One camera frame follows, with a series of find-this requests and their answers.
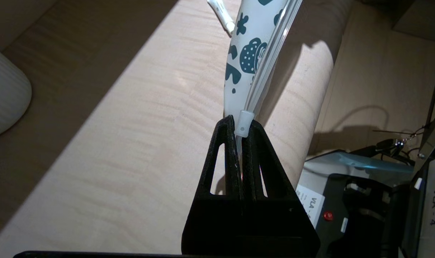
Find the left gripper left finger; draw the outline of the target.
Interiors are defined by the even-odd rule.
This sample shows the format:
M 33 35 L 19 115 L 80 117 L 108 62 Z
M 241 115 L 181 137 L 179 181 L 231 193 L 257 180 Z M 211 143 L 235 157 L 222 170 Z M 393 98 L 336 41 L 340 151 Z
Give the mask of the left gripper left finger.
M 232 253 L 235 249 L 244 197 L 234 130 L 231 115 L 214 128 L 182 233 L 182 253 Z M 220 146 L 224 146 L 224 195 L 211 193 Z

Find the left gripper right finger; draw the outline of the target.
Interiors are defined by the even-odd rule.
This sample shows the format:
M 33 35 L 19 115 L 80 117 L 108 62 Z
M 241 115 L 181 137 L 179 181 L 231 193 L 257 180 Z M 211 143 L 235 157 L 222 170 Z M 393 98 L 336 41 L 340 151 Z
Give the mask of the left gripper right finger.
M 249 245 L 262 256 L 315 256 L 319 237 L 263 126 L 243 140 L 243 219 Z

